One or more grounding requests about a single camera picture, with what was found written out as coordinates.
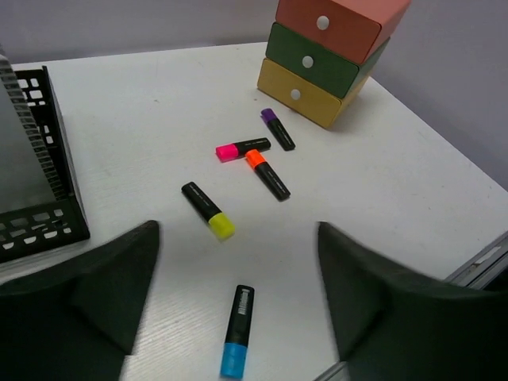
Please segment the coral top drawer box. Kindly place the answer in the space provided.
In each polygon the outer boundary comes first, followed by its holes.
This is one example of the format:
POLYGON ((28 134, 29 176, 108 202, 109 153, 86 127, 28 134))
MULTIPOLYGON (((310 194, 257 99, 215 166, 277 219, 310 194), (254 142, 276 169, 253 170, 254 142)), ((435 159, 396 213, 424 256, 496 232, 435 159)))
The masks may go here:
POLYGON ((396 30, 410 0, 280 0, 275 20, 362 64, 396 30))

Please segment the orange black highlighter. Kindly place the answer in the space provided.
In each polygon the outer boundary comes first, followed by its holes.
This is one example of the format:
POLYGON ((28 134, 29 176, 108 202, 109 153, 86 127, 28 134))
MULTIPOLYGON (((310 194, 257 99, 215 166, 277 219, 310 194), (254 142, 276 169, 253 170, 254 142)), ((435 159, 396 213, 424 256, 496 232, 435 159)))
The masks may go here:
POLYGON ((285 201, 291 196, 281 178, 258 150, 252 149, 246 152, 245 158, 252 170, 278 201, 285 201))

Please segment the purple black highlighter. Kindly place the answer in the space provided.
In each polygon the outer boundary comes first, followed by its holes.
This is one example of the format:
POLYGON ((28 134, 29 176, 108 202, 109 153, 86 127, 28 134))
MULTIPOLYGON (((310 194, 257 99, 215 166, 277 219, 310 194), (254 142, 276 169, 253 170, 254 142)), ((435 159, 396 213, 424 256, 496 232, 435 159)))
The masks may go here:
POLYGON ((295 150, 295 143, 272 109, 261 110, 260 116, 284 151, 295 150))

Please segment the white safety instruction booklet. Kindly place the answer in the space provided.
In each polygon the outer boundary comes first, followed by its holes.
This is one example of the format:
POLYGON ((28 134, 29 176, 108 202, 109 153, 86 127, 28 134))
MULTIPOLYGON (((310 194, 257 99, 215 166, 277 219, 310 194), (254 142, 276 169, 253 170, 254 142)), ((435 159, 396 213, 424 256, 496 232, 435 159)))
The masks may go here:
POLYGON ((1 53, 1 211, 66 195, 13 67, 1 53))

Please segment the blue black highlighter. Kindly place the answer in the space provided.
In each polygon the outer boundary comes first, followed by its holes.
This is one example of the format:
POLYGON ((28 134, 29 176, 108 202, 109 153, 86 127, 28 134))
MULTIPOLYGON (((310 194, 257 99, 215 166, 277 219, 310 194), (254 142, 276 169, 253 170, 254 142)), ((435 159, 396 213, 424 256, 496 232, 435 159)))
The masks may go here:
POLYGON ((221 358, 220 376, 222 378, 242 379, 244 376, 254 296, 255 290, 252 287, 237 285, 221 358))

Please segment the yellow bottom drawer box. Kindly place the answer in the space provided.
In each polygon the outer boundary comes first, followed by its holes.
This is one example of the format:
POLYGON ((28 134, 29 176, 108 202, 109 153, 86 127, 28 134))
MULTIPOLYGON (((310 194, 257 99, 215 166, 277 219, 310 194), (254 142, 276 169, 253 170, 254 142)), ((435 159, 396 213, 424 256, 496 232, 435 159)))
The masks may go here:
POLYGON ((356 98, 370 73, 344 98, 336 98, 277 63, 264 59, 257 88, 323 129, 331 129, 339 115, 356 98))

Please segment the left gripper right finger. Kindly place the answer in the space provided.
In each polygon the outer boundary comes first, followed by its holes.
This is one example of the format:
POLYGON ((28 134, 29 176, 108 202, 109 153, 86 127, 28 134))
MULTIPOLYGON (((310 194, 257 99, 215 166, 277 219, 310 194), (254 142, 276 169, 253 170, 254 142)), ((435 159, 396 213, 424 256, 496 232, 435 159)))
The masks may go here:
POLYGON ((317 227, 317 259, 350 380, 504 380, 507 264, 463 282, 389 259, 335 226, 317 227))

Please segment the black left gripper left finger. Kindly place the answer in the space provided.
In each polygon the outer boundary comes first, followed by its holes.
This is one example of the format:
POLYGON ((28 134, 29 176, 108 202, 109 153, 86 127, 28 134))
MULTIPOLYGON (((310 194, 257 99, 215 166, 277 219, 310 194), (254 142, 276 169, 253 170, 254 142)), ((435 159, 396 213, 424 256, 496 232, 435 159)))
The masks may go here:
POLYGON ((118 380, 160 251, 146 221, 89 252, 1 285, 3 380, 118 380))

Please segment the pink black highlighter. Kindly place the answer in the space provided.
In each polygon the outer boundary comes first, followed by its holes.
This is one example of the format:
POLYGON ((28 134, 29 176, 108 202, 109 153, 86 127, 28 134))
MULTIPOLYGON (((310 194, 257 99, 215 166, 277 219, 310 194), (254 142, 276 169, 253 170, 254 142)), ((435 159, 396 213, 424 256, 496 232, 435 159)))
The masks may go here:
POLYGON ((215 154, 222 163, 243 158, 245 154, 253 149, 266 151, 271 147, 271 142, 266 137, 252 140, 244 140, 236 143, 226 144, 215 148, 215 154))

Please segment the green drawer box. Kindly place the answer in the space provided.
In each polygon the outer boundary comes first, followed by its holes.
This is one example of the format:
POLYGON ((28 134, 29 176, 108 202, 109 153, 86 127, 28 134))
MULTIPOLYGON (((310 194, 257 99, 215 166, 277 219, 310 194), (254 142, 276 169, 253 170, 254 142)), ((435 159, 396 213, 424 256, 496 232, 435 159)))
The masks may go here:
POLYGON ((387 45, 384 42, 364 63, 357 64, 275 22, 266 57, 334 97, 344 98, 369 76, 387 45))

